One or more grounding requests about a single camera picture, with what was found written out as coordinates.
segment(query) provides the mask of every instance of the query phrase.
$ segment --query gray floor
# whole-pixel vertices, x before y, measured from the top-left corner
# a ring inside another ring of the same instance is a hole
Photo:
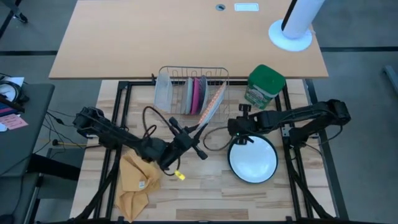
[[[75,2],[22,0],[21,10],[30,24],[12,20],[0,39],[0,51],[57,50]],[[397,11],[396,0],[326,0],[313,26],[322,47],[398,45]],[[7,9],[0,5],[1,21],[6,14]],[[398,133],[398,96],[380,71],[384,65],[398,70],[398,52],[324,53],[323,57],[330,78],[314,81],[318,98],[345,101],[352,116],[341,136],[330,143],[349,217],[397,223],[398,143],[394,135]],[[94,105],[100,81],[51,81],[47,76],[53,60],[54,56],[0,56],[0,72],[23,75],[29,83],[55,84],[53,109],[73,114],[82,106]],[[57,129],[84,143],[71,128]],[[328,129],[328,135],[335,131]],[[46,140],[47,135],[44,129],[40,138]],[[71,205],[71,199],[48,200],[41,204],[37,219],[65,220]]]

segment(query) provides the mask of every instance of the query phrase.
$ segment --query wooden table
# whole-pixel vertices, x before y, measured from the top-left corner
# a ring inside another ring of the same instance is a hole
[[[103,110],[107,118],[112,116],[118,81],[103,81],[96,107]],[[308,105],[302,80],[287,80],[289,97],[292,108]],[[245,86],[230,86],[230,117],[235,117],[238,104],[246,102],[243,98]],[[142,127],[141,113],[147,105],[152,105],[154,86],[134,86],[127,116],[130,132],[140,136]],[[275,110],[273,101],[267,110]],[[165,141],[172,140],[170,131],[162,125],[157,116],[148,114],[148,125],[157,124],[158,128],[153,137],[160,137]],[[149,204],[138,216],[137,220],[285,220],[286,216],[294,217],[292,197],[290,194],[287,169],[282,149],[280,131],[273,131],[266,137],[277,149],[279,166],[273,178],[263,184],[247,184],[239,180],[232,173],[226,153],[205,152],[208,159],[201,161],[194,150],[189,150],[182,156],[181,172],[187,178],[184,181],[176,177],[164,175],[161,179],[161,189],[149,195]],[[211,147],[222,146],[229,139],[227,131],[214,133],[209,139]],[[318,142],[310,139],[308,143],[318,148]],[[77,216],[94,196],[98,189],[101,168],[104,158],[104,148],[88,149],[81,167],[80,179],[73,201],[71,217]],[[309,147],[302,148],[303,164],[307,176],[308,188],[315,198],[331,215],[335,214],[326,179],[323,159],[318,152]],[[303,197],[299,192],[299,200],[304,211]],[[106,210],[108,193],[105,193],[101,217]],[[120,216],[116,207],[113,209],[112,219]]]
[[[291,0],[78,1],[50,78],[147,78],[163,66],[224,67],[247,77],[259,64],[287,78],[327,77],[317,38],[303,52],[271,43],[268,29]],[[224,11],[216,5],[224,4]]]

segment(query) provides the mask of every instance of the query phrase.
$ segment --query white plate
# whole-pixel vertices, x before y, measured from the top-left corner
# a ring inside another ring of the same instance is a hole
[[[234,173],[250,183],[264,182],[274,175],[278,166],[274,146],[257,136],[250,136],[253,143],[233,144],[228,152],[228,161]]]

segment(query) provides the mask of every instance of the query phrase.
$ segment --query label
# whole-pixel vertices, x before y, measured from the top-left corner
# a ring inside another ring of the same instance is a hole
[[[10,130],[27,126],[27,123],[16,114],[0,117],[0,123],[5,125]]]
[[[248,87],[246,88],[246,94],[244,95],[244,98],[255,107],[262,110],[266,108],[267,104],[272,99],[271,97],[261,93],[258,89],[256,89],[256,87],[250,84],[248,84]]]
[[[138,187],[143,189],[145,187],[145,181],[140,181]]]
[[[258,3],[235,3],[236,12],[258,12],[259,10]]]

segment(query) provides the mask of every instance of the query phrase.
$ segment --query green container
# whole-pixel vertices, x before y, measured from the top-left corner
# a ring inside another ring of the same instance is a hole
[[[265,109],[285,86],[286,79],[272,68],[259,65],[249,75],[244,98],[255,107]]]

